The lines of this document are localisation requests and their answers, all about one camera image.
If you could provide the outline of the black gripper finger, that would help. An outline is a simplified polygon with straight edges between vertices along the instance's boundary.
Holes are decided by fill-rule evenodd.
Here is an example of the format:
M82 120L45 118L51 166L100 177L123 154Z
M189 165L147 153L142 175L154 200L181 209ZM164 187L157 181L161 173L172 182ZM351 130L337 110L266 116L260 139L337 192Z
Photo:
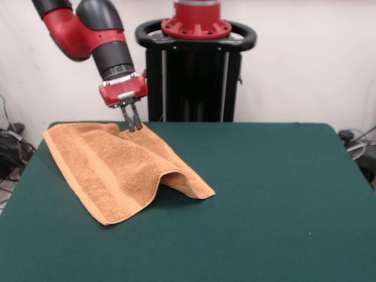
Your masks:
M130 107L131 107L132 112L133 112L132 125L130 127L130 130L141 130L142 129L142 121L141 121L141 119L139 117L139 113L137 111L136 102L137 102L137 100L133 100L130 103Z
M126 111L126 105L122 105L120 108L121 108L124 120L128 125L129 131L134 132L136 130L135 122L134 122L133 118L128 115L128 113Z

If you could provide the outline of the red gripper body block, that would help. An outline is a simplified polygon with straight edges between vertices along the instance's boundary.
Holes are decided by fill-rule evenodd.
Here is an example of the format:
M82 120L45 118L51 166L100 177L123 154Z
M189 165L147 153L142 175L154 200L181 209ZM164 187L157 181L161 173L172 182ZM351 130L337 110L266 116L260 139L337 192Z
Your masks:
M99 86L99 92L109 108L128 105L148 95L146 78L138 73L106 80Z

